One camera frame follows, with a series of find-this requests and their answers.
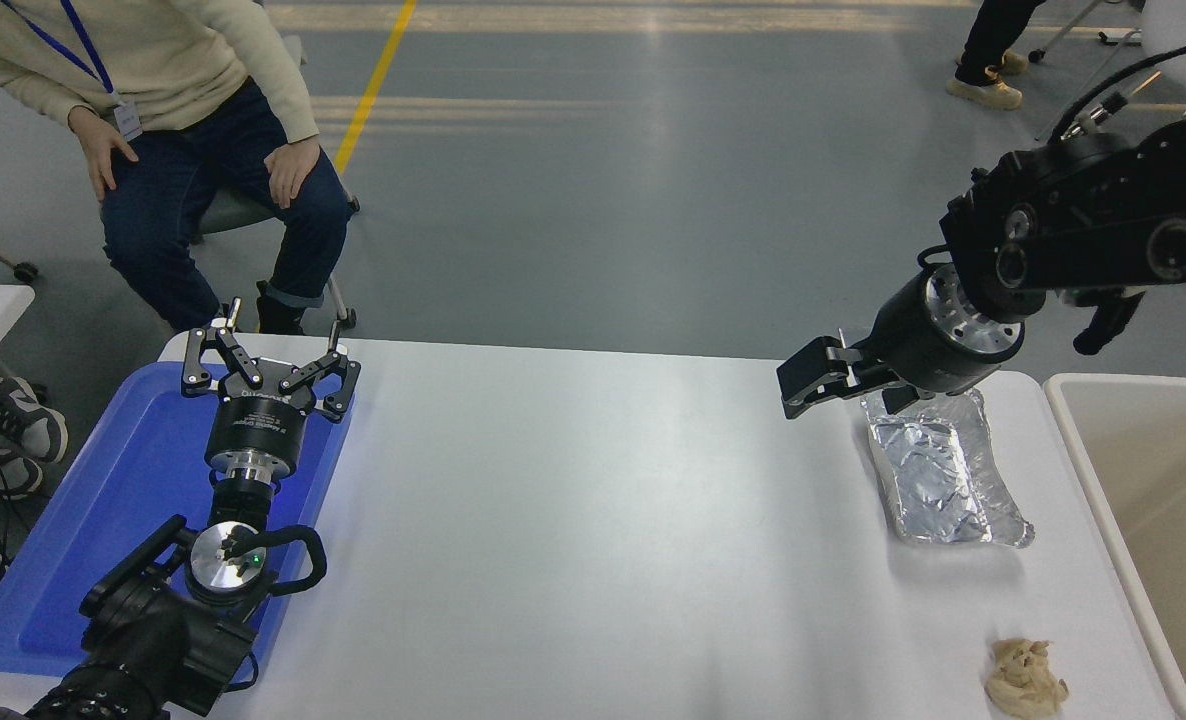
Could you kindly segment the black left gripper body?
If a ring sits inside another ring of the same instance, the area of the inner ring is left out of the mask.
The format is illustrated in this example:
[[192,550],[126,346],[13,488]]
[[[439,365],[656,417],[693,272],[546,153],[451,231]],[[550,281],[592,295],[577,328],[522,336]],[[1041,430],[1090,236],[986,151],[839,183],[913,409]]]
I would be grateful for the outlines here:
[[288,397],[279,391],[279,383],[291,375],[291,363],[259,357],[256,365],[259,388],[241,372],[229,372],[221,381],[221,401],[204,451],[210,469],[227,471],[241,454],[268,455],[274,471],[299,466],[308,410],[295,401],[308,399],[308,391],[296,389]]

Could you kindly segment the person's right hand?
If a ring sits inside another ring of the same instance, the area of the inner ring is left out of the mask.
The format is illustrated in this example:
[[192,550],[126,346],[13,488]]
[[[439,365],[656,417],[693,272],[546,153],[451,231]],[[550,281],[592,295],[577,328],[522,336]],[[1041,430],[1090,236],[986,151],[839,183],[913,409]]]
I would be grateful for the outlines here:
[[74,106],[69,109],[66,126],[84,152],[87,177],[90,179],[95,199],[98,204],[103,204],[107,193],[117,190],[116,176],[113,172],[114,155],[119,154],[130,163],[139,163],[139,155],[116,127],[98,117],[98,114],[87,106]]

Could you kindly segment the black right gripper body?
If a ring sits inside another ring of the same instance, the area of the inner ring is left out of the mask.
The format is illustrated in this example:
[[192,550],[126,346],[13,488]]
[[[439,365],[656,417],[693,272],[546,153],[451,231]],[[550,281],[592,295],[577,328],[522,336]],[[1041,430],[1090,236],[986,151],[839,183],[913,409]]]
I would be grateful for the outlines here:
[[869,352],[925,391],[964,391],[1021,350],[1021,323],[996,321],[958,278],[914,278],[878,310]]

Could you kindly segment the person's left hand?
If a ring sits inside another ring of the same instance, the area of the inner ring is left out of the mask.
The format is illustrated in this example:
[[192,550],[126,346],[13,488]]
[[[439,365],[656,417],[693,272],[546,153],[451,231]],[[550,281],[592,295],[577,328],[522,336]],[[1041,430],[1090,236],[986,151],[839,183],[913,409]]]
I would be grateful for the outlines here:
[[264,168],[268,173],[270,199],[278,209],[291,209],[292,202],[299,196],[302,184],[313,172],[323,155],[319,136],[283,144],[264,157]]

